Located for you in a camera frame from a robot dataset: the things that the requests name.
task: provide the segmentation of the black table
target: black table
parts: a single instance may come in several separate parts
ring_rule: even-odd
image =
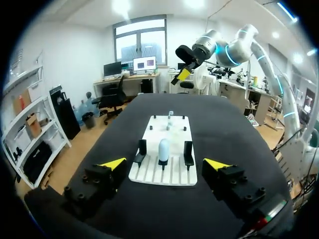
[[[86,223],[122,238],[235,238],[243,221],[217,201],[201,176],[203,158],[237,164],[268,195],[290,199],[287,183],[266,142],[227,99],[185,94],[135,98],[88,152],[69,186],[79,187],[84,168],[125,157],[128,173],[152,115],[188,116],[198,182],[192,187],[135,183],[127,177],[115,198]]]

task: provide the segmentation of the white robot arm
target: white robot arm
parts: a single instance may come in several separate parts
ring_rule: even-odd
[[[191,72],[191,69],[199,67],[208,60],[214,53],[219,65],[223,67],[236,67],[249,61],[251,53],[257,58],[262,70],[265,73],[273,95],[283,97],[282,110],[285,122],[284,143],[280,152],[282,154],[281,163],[283,173],[287,180],[293,178],[299,182],[307,176],[310,167],[319,166],[319,154],[315,154],[315,149],[308,146],[310,134],[314,128],[319,107],[317,107],[318,97],[315,100],[312,119],[307,130],[301,135],[300,121],[296,100],[293,90],[288,82],[287,76],[276,75],[271,60],[263,47],[254,39],[258,30],[253,25],[245,25],[237,34],[235,40],[229,44],[225,42],[221,34],[215,30],[210,30],[202,35],[193,45],[192,50],[186,46],[181,46],[176,50],[176,54],[185,61],[185,70],[175,77],[172,84],[178,80],[183,80]]]

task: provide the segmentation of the black bag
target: black bag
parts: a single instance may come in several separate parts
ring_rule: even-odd
[[[51,154],[52,150],[50,146],[45,142],[41,142],[25,161],[23,170],[31,183],[36,182]]]

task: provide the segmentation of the monitor screen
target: monitor screen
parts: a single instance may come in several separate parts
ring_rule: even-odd
[[[127,70],[129,68],[129,64],[128,63],[124,63],[121,65],[122,70]]]
[[[112,64],[104,65],[104,76],[117,75],[122,72],[121,62],[115,62]]]
[[[185,63],[178,63],[177,65],[178,65],[177,69],[181,70],[185,66]]]
[[[146,71],[156,69],[156,57],[142,57],[133,60],[133,70],[134,71]]]

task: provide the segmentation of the black chair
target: black chair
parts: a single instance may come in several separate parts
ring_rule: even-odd
[[[108,124],[108,120],[114,116],[118,116],[123,109],[116,109],[116,107],[122,106],[125,103],[126,95],[123,91],[123,80],[122,76],[119,85],[110,84],[102,89],[102,97],[96,98],[92,101],[92,104],[98,104],[98,108],[101,110],[103,108],[114,108],[114,111],[107,112],[103,110],[102,112],[107,115],[104,120],[104,124]]]
[[[183,82],[180,83],[179,86],[182,87],[183,89],[194,89],[194,83],[193,82],[189,82],[189,81],[183,81]],[[185,90],[184,90],[184,92],[182,92],[180,94],[189,94],[189,92],[186,93]]]

